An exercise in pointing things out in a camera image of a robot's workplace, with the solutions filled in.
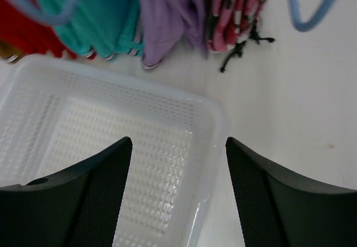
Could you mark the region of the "white plastic mesh basket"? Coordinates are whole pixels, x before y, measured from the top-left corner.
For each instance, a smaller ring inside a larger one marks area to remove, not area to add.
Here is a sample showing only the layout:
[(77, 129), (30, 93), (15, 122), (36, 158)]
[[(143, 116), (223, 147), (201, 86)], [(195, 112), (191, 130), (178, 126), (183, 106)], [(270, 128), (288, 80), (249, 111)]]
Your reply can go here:
[(223, 152), (212, 100), (53, 57), (1, 71), (1, 185), (133, 143), (115, 246), (196, 246)]

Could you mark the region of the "red trousers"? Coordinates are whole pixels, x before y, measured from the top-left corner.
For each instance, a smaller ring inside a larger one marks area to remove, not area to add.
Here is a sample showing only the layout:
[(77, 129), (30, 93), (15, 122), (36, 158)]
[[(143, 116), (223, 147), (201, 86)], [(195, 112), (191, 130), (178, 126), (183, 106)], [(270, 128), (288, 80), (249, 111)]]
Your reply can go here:
[(72, 59), (77, 57), (59, 40), (51, 27), (29, 19), (7, 0), (1, 0), (1, 41), (25, 54), (46, 54), (50, 51), (55, 57), (62, 57), (64, 52)]

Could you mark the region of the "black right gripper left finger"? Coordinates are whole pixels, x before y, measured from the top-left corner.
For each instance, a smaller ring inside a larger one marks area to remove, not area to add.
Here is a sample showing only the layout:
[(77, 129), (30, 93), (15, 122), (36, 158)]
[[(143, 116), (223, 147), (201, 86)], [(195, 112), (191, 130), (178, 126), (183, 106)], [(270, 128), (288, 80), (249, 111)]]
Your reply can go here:
[(132, 141), (26, 185), (1, 188), (2, 246), (111, 246)]

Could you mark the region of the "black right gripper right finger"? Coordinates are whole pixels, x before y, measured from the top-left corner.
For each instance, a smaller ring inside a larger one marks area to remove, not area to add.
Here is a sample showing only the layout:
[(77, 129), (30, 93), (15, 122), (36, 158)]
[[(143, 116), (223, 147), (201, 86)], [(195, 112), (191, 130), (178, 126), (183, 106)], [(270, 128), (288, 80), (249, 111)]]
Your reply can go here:
[(245, 246), (356, 246), (356, 191), (275, 163), (233, 137), (226, 156)]

